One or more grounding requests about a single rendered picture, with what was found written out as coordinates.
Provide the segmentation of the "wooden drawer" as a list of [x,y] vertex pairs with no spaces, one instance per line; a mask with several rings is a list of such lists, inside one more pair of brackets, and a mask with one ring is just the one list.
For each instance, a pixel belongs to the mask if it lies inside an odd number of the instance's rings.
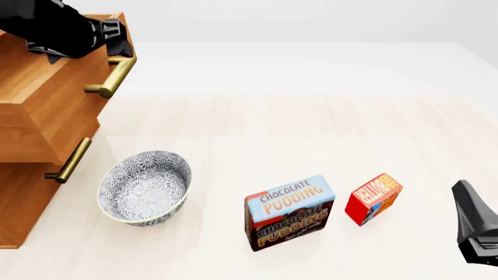
[[83,87],[103,84],[115,68],[108,58],[123,57],[101,47],[51,65],[24,39],[0,30],[0,163],[62,165],[83,138],[93,137],[110,99]]

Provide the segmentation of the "patterned grey white bowl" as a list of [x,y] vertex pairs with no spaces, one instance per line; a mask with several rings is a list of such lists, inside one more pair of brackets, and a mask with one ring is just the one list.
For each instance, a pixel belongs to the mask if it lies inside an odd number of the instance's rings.
[[155,226],[177,214],[188,198],[191,168],[168,151],[145,151],[111,167],[97,189],[100,210],[130,226]]

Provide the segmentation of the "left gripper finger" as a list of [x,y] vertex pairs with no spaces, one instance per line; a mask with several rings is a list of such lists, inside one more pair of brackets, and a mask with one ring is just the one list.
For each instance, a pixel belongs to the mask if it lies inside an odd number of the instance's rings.
[[112,56],[122,56],[124,58],[133,57],[133,48],[130,43],[126,40],[118,39],[114,41],[107,42],[107,55]]
[[59,53],[50,48],[36,44],[35,42],[27,42],[26,48],[31,53],[47,55],[47,59],[51,65],[53,65],[55,62],[64,57],[62,53]]

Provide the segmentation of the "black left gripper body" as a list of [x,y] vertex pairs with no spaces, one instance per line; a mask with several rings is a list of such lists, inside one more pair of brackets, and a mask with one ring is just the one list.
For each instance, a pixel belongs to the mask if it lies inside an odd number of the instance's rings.
[[88,18],[93,35],[93,48],[127,40],[125,25],[116,18],[97,20]]

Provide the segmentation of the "chocolate pudding box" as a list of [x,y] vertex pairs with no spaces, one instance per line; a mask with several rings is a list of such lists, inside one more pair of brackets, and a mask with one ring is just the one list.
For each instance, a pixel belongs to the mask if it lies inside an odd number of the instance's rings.
[[274,187],[244,199],[244,230],[253,251],[321,230],[335,193],[322,175]]

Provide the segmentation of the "red orange butter box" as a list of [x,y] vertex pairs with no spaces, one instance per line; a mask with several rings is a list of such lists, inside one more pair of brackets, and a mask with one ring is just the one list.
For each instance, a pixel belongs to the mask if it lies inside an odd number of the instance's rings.
[[363,226],[390,207],[402,189],[393,177],[382,173],[351,193],[345,213],[358,226]]

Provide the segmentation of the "wooden cabinet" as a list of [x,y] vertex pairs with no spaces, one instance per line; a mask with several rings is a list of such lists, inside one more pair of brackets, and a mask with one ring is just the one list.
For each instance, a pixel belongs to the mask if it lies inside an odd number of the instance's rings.
[[0,163],[0,249],[17,249],[27,238],[60,184],[44,174],[52,163]]

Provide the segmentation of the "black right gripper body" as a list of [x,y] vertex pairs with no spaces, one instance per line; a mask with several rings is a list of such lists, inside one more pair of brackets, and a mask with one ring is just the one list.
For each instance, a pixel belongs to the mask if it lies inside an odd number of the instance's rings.
[[467,263],[498,267],[498,230],[468,237],[458,244],[458,248]]

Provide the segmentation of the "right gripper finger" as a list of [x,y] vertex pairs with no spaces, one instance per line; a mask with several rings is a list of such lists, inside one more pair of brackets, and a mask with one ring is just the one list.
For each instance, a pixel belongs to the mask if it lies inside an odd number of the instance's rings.
[[459,180],[452,188],[458,214],[457,242],[483,237],[486,242],[498,243],[498,214],[480,198],[466,180]]

